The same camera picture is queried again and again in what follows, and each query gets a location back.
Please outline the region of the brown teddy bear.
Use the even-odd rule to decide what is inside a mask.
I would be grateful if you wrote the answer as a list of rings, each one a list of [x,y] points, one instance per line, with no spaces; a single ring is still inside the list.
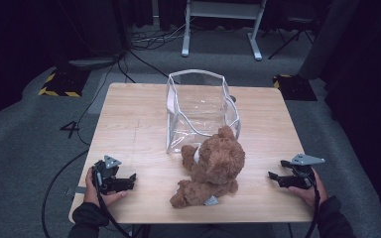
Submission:
[[[173,208],[215,205],[221,196],[238,190],[236,178],[244,168],[245,152],[230,127],[220,127],[198,147],[182,146],[181,153],[190,179],[178,182],[170,199]]]

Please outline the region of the person's left hand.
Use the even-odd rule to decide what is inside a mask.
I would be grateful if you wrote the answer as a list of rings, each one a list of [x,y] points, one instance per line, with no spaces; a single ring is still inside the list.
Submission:
[[[93,168],[89,168],[85,178],[86,191],[84,194],[83,201],[88,203],[93,203],[96,206],[100,206],[97,191],[93,185],[92,178],[93,178]],[[115,193],[111,193],[107,195],[102,194],[101,197],[104,203],[107,206],[110,206],[116,203],[117,201],[121,200],[122,198],[124,198],[126,195],[127,195],[127,192],[123,190],[123,191],[119,191],[119,192],[115,192]]]

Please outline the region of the black yellow striped base plate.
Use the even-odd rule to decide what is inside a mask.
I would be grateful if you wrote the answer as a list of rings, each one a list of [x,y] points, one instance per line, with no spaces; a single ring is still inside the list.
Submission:
[[[89,70],[54,69],[40,89],[39,95],[81,97],[89,75]]]
[[[273,85],[280,90],[285,100],[317,101],[310,83],[297,75],[274,75]]]

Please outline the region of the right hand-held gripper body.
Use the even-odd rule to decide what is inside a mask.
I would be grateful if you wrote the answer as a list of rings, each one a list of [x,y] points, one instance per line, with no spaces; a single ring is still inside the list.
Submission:
[[[291,169],[293,170],[293,186],[308,189],[316,181],[315,173],[312,165],[322,164],[325,162],[323,158],[317,158],[305,154],[297,154],[290,160]]]

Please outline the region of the person's right hand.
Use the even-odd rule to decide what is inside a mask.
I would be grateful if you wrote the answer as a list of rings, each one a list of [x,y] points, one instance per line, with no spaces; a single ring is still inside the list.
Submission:
[[[311,209],[314,209],[316,207],[315,190],[318,191],[318,195],[319,195],[318,205],[322,205],[328,199],[327,191],[316,170],[314,170],[314,174],[315,174],[315,178],[317,182],[317,187],[310,187],[309,189],[301,189],[295,186],[290,186],[288,188],[289,192],[301,198]]]

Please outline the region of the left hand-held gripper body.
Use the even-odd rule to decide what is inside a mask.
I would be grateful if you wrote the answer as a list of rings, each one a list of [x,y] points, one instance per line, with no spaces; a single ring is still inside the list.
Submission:
[[[98,191],[108,194],[121,190],[120,180],[116,177],[120,165],[120,161],[110,156],[105,156],[103,160],[94,164],[92,182]]]

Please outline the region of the grey stand base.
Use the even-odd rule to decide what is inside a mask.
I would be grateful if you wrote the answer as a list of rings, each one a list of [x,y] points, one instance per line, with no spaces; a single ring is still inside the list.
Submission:
[[[68,68],[77,70],[96,70],[112,66],[119,61],[119,57],[72,59],[68,62]]]

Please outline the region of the clear plastic bag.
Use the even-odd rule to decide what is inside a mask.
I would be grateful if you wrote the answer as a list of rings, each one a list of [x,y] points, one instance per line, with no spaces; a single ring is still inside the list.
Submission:
[[[240,116],[230,95],[223,75],[202,69],[170,73],[166,98],[167,152],[179,153],[184,145],[198,147],[223,126],[229,126],[238,139]]]

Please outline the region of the black tripod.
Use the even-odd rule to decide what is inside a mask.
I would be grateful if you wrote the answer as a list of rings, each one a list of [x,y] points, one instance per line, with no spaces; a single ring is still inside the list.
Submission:
[[[274,30],[279,32],[279,35],[283,41],[283,44],[274,50],[269,56],[268,59],[271,60],[276,54],[278,54],[283,48],[285,48],[291,41],[295,41],[299,38],[301,33],[305,33],[308,37],[308,40],[312,44],[314,41],[309,36],[308,31],[311,31],[315,28],[316,23],[314,18],[308,17],[282,17],[274,27]],[[287,40],[284,39],[281,31],[294,32],[294,34],[289,37]]]

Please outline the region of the white desk frame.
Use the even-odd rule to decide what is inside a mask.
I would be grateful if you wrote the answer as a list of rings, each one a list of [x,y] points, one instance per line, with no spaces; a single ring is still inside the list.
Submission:
[[[260,0],[260,3],[224,3],[187,0],[185,9],[185,34],[181,55],[185,58],[190,55],[191,17],[225,18],[254,21],[253,30],[247,34],[247,38],[254,59],[261,60],[263,57],[257,45],[256,38],[266,2],[267,0]]]

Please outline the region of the grey curtain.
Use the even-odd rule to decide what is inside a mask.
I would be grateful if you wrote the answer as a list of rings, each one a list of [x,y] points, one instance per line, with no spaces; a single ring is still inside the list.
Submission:
[[[331,0],[324,23],[297,76],[317,79],[349,25],[360,0]]]

